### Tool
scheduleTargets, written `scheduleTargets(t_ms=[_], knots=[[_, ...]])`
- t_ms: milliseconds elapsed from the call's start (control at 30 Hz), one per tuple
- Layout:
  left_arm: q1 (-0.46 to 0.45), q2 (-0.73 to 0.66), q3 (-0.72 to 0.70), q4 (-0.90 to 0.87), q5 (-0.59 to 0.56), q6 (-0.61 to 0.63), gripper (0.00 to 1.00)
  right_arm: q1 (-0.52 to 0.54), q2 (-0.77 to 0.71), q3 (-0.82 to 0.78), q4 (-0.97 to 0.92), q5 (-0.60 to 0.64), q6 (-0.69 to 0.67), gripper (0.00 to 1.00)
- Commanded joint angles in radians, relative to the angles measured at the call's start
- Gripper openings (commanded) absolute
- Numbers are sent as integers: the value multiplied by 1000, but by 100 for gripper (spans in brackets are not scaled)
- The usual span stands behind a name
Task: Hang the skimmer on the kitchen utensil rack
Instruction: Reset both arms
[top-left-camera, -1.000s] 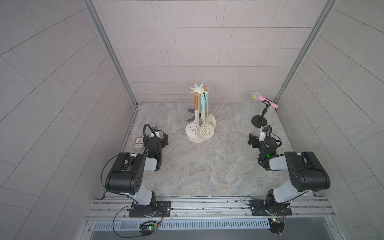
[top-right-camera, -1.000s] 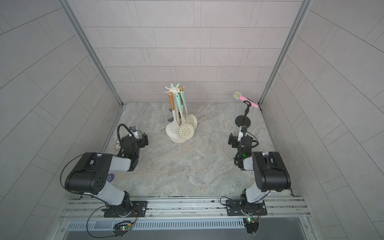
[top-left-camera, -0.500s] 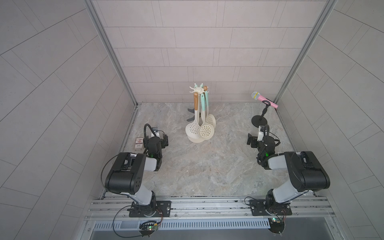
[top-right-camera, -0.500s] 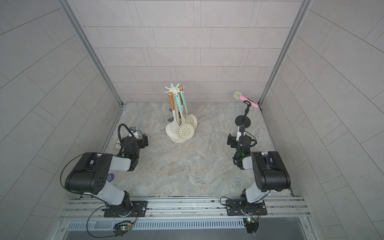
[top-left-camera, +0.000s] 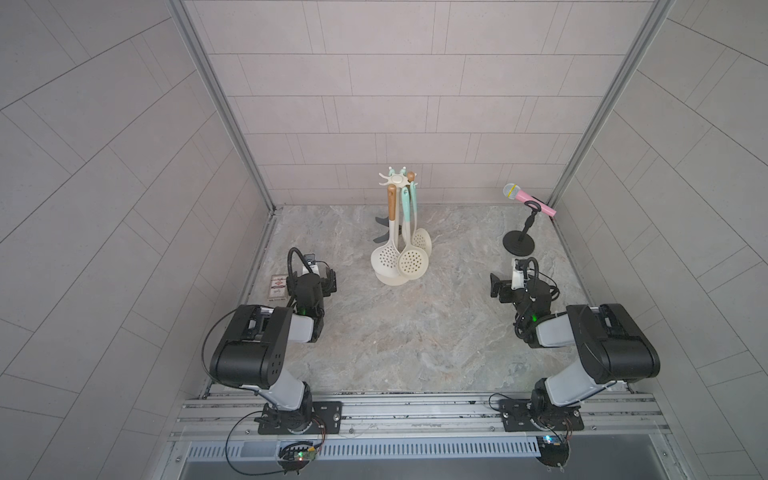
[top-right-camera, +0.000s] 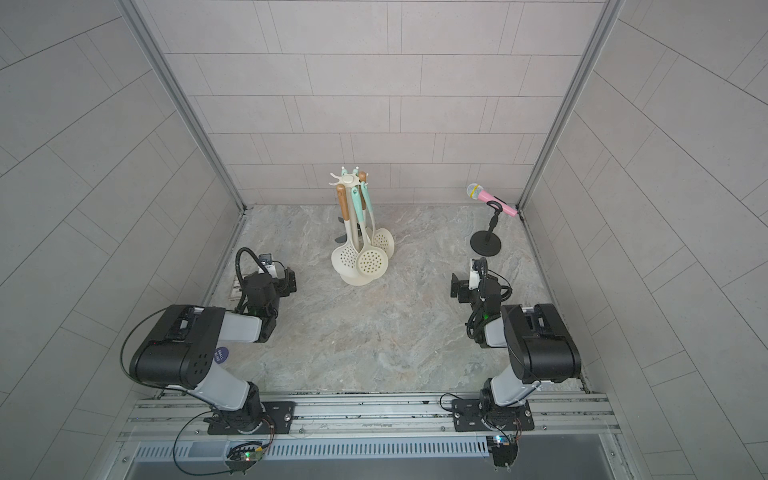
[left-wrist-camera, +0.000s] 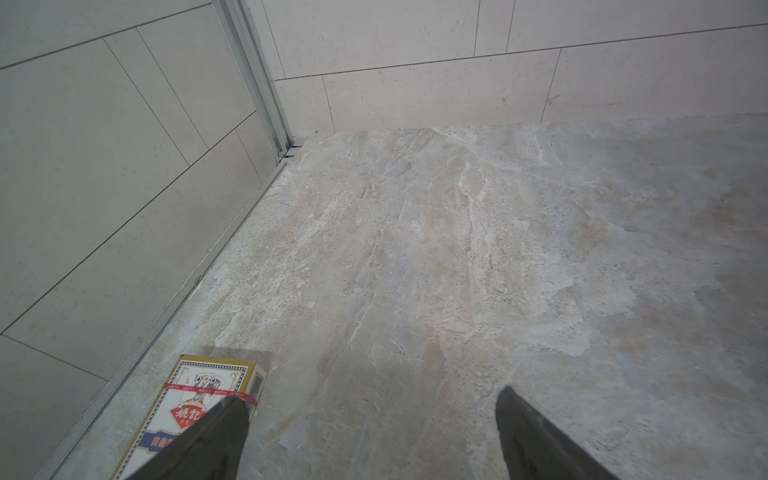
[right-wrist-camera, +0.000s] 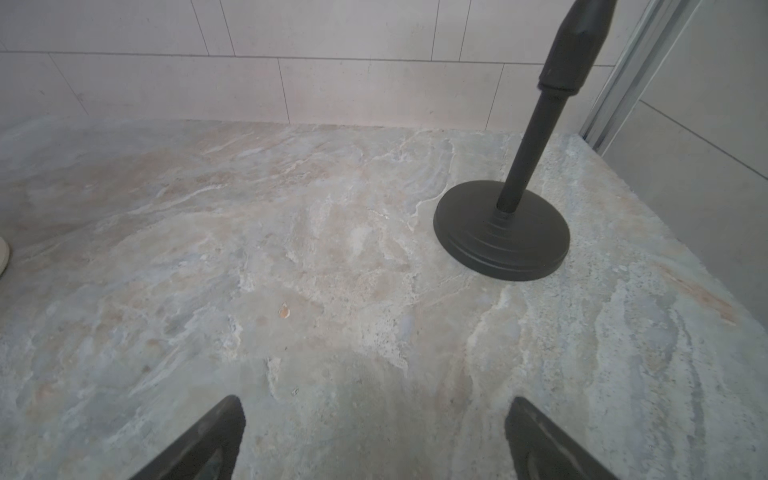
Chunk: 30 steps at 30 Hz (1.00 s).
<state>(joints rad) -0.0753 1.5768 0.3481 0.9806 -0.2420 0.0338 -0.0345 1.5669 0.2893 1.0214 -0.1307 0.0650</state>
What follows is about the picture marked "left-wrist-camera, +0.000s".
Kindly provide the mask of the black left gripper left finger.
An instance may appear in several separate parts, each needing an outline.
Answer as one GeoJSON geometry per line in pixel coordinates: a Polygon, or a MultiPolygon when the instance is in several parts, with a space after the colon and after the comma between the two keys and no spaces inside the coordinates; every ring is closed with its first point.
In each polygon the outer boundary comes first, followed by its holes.
{"type": "Polygon", "coordinates": [[[247,403],[228,396],[129,479],[234,480],[248,430],[247,403]]]}

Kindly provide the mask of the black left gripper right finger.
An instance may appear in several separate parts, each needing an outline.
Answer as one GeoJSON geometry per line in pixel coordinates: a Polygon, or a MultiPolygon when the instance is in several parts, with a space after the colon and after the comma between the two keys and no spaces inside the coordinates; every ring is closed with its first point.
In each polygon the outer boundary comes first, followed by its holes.
{"type": "Polygon", "coordinates": [[[616,480],[510,386],[498,395],[495,419],[511,479],[616,480]]]}

